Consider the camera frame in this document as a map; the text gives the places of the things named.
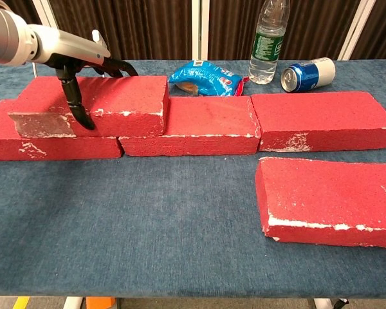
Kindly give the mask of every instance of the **plastic water bottle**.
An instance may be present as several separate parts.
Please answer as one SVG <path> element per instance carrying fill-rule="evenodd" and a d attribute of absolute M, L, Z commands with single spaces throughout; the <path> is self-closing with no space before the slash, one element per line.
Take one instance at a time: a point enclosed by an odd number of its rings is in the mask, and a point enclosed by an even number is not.
<path fill-rule="evenodd" d="M 249 78 L 257 84 L 271 82 L 288 25 L 290 0 L 265 0 L 257 22 L 249 64 Z"/>

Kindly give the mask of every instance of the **brick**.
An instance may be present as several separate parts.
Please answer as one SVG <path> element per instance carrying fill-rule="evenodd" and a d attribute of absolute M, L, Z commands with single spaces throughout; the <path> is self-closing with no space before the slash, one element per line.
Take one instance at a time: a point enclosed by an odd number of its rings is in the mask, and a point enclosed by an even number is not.
<path fill-rule="evenodd" d="M 20 137 L 7 115 L 17 104 L 16 100 L 0 102 L 0 161 L 102 159 L 122 155 L 122 148 L 113 137 Z"/>
<path fill-rule="evenodd" d="M 131 156 L 248 155 L 259 139 L 250 97 L 172 97 L 163 136 L 120 137 Z"/>
<path fill-rule="evenodd" d="M 276 241 L 386 248 L 386 164 L 267 157 L 255 184 Z"/>
<path fill-rule="evenodd" d="M 252 96 L 261 151 L 386 148 L 386 110 L 366 92 Z"/>
<path fill-rule="evenodd" d="M 166 76 L 77 78 L 82 103 L 96 129 L 83 128 L 70 113 L 56 77 L 33 79 L 9 113 L 24 137 L 161 135 L 169 91 Z"/>

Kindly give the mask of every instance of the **green bottle label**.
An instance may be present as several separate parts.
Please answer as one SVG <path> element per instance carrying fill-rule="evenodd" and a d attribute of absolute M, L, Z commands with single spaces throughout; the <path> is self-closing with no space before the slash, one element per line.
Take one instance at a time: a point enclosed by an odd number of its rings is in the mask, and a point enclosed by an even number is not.
<path fill-rule="evenodd" d="M 268 37 L 256 33 L 252 56 L 259 60 L 276 61 L 282 48 L 283 37 Z"/>

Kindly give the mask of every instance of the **blue soda can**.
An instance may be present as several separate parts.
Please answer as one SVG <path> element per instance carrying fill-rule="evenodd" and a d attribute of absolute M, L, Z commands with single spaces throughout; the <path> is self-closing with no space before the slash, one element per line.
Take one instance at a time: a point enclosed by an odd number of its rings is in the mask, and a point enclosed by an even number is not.
<path fill-rule="evenodd" d="M 292 64 L 280 78 L 286 92 L 305 92 L 333 82 L 336 68 L 329 58 Z"/>

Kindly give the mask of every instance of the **chip bag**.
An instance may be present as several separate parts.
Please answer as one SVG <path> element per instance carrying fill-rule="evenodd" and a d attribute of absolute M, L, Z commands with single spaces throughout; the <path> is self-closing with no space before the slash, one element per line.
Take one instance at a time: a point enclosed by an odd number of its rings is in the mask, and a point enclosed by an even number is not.
<path fill-rule="evenodd" d="M 178 68 L 169 82 L 194 95 L 241 95 L 248 77 L 241 78 L 208 61 L 190 61 Z"/>

